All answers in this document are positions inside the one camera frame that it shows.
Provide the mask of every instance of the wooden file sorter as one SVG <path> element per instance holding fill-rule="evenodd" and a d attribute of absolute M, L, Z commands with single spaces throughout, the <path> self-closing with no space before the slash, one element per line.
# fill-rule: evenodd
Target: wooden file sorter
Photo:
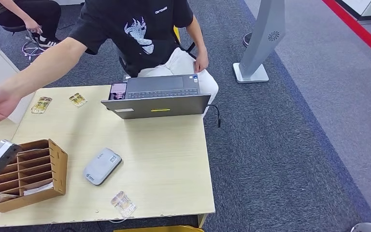
<path fill-rule="evenodd" d="M 0 203 L 0 212 L 8 212 L 66 193 L 68 155 L 52 140 L 20 144 L 19 152 L 0 172 L 0 193 L 19 196 Z M 24 191 L 53 182 L 53 188 L 24 196 Z"/>

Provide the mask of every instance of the phone screen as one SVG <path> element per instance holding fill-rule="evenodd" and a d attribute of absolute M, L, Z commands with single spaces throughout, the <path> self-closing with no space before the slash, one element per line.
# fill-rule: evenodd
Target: phone screen
<path fill-rule="evenodd" d="M 109 100 L 122 100 L 126 98 L 126 85 L 127 83 L 112 84 Z"/>

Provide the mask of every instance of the laptop keyboard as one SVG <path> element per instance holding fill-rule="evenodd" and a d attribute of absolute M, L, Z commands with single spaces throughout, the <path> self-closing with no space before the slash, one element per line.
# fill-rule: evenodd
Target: laptop keyboard
<path fill-rule="evenodd" d="M 196 88 L 164 90 L 164 91 L 132 92 L 126 95 L 126 99 L 176 97 L 176 96 L 188 96 L 188 95 L 196 95 L 196 94 L 198 94 L 198 90 Z"/>

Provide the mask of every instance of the laptop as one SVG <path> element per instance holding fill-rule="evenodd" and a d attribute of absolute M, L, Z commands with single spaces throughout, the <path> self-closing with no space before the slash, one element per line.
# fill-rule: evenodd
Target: laptop
<path fill-rule="evenodd" d="M 124 95 L 101 103 L 122 119 L 134 119 L 200 115 L 211 97 L 200 93 L 197 74 L 129 78 Z"/>

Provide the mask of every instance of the black pants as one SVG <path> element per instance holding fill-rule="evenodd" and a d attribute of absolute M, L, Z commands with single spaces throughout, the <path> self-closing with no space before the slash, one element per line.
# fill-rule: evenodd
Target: black pants
<path fill-rule="evenodd" d="M 60 19 L 60 6 L 51 0 L 18 0 L 15 3 L 33 20 L 42 26 L 42 36 L 52 39 L 55 37 Z M 18 27 L 25 23 L 9 10 L 0 14 L 0 25 L 4 27 Z"/>

